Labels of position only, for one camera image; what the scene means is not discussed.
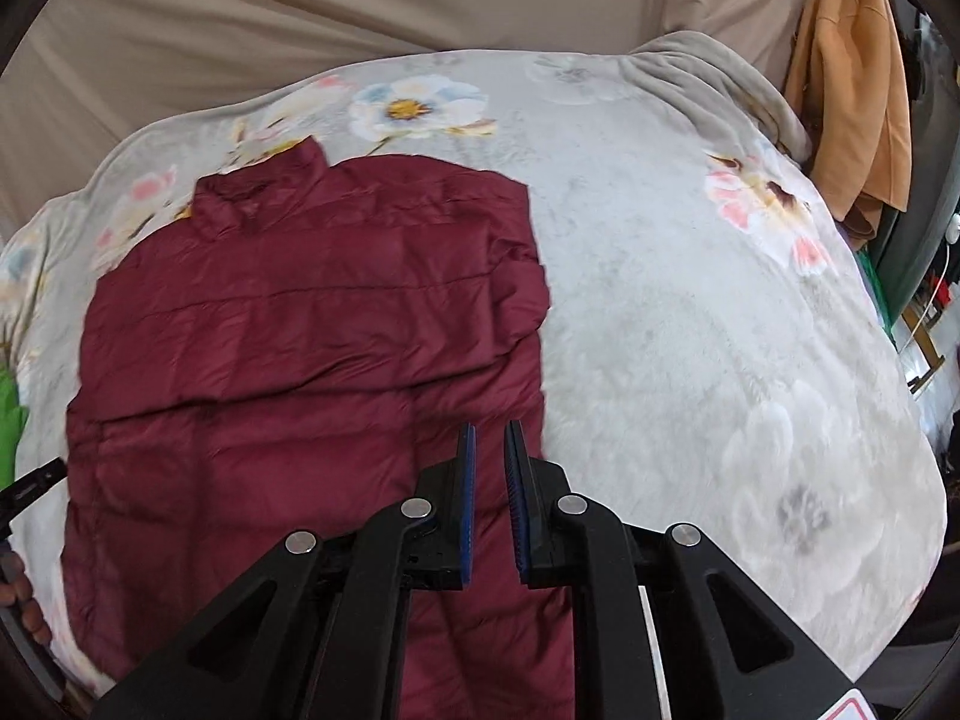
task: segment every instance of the triangular cutout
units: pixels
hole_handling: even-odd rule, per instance
[[[710,574],[707,586],[720,614],[736,667],[744,674],[793,654],[789,640],[723,574]]]
[[[240,677],[276,593],[277,583],[264,581],[190,648],[187,662],[227,683]]]

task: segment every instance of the white cable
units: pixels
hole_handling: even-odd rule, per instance
[[[920,329],[920,323],[923,322],[923,318],[926,317],[926,312],[930,310],[930,306],[933,305],[933,298],[936,298],[937,293],[940,290],[940,285],[944,283],[944,279],[947,277],[947,265],[950,263],[950,247],[946,249],[946,256],[944,256],[944,272],[940,274],[940,280],[937,282],[937,286],[933,288],[933,295],[930,295],[929,303],[926,305],[926,308],[923,309],[923,314],[920,314],[920,318],[917,319],[917,323],[913,326],[913,331],[910,333],[910,338],[904,343],[904,348],[902,348],[896,355],[899,357],[901,354],[904,354],[907,346],[910,346],[910,342],[913,341],[913,337],[917,335],[917,330]]]

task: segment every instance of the yellow flower center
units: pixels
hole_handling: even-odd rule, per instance
[[[387,116],[409,122],[410,119],[421,117],[431,110],[433,109],[429,105],[424,105],[419,100],[394,100],[387,106]]]

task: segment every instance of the white sticker with red border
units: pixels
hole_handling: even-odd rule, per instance
[[[863,694],[853,688],[817,720],[877,720]]]

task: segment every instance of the red object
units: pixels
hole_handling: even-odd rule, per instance
[[[361,527],[477,425],[472,587],[415,593],[401,715],[569,718],[560,591],[517,579],[503,428],[539,453],[524,186],[311,139],[197,185],[97,285],[67,413],[70,623],[122,678],[289,531]]]

